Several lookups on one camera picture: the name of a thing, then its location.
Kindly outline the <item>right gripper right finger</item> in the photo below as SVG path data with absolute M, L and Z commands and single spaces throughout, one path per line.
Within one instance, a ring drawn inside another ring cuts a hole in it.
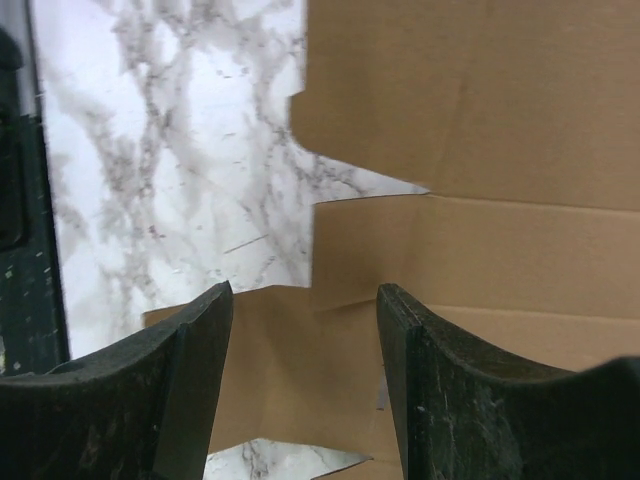
M 639 361 L 571 372 L 505 351 L 395 284 L 376 317 L 407 479 L 635 479 Z

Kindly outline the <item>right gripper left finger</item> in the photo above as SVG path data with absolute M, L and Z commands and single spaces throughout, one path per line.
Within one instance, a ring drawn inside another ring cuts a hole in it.
M 232 319 L 219 283 L 106 348 L 2 379 L 2 478 L 202 478 Z

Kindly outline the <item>cardboard box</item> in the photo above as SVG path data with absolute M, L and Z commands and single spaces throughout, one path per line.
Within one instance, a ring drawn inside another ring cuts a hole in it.
M 639 5 L 311 1 L 304 148 L 425 188 L 314 212 L 312 283 L 238 294 L 213 437 L 403 475 L 376 317 L 395 284 L 515 355 L 639 361 Z

